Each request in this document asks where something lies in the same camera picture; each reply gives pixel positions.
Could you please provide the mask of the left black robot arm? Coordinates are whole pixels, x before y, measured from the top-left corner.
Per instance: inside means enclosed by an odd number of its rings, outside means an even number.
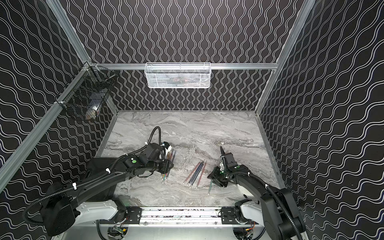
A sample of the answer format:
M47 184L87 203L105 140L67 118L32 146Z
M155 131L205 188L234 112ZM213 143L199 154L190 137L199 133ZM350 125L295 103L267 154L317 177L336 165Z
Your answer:
M145 172L169 173L174 166L167 159L171 150L168 142L148 140L142 148L114 159L92 177L66 185L54 183L42 198L25 208L23 220L30 225L43 226L51 237L57 236L80 218L78 207L100 192L134 177L144 178Z

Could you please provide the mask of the green pencil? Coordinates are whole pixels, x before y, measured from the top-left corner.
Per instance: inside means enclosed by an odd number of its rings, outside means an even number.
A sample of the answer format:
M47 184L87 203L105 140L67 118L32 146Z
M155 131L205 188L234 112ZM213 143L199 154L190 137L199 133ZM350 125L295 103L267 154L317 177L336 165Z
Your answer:
M210 184L209 184L209 188L208 188L208 195L210 195L210 193L211 193L212 184L213 184L213 180L210 180Z

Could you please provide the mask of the red pencil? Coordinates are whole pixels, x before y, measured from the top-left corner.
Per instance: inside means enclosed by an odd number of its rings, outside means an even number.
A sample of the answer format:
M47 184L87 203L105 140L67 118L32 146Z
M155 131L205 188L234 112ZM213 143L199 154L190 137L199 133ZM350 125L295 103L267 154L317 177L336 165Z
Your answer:
M184 180L183 184L185 184L187 182L187 180L189 180L189 178L193 175L193 173L197 170L197 168L200 166L201 162L197 163L196 166L193 168L193 170L189 173L189 175L187 176L187 178Z
M200 172L200 176L199 176L198 183L197 183L197 185L196 185L196 189L197 189L197 188L199 187L199 185L200 185L200 182L201 182L202 176L203 176L203 174L204 174L206 165L207 165L207 162L204 162L204 165L203 165L203 167L202 167L202 169L201 169L201 172Z

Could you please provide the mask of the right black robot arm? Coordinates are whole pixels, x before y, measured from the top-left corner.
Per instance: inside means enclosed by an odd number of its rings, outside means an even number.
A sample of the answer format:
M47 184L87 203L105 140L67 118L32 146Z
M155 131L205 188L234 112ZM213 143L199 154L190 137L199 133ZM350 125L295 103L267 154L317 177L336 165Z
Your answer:
M303 239L306 225L292 193L271 186L245 165L238 165L232 153L223 148L220 151L222 164L213 169L208 179L219 187L232 183L248 191L246 199L236 202L233 208L221 210L222 223L233 220L242 225L256 224L272 240Z

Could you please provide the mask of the bundle of coloured pencils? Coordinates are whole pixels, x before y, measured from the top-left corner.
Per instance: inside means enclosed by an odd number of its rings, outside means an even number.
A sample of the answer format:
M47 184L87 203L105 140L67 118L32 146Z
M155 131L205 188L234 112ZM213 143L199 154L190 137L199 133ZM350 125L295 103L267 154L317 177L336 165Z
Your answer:
M176 156L176 150L172 150L171 152L168 153L167 157L168 157L168 165L166 166L166 170L167 172L165 174L163 174L162 176L162 183L164 184L168 177L169 177L169 174L170 174L170 171L172 169L172 165L174 164L174 159L175 159L175 156Z

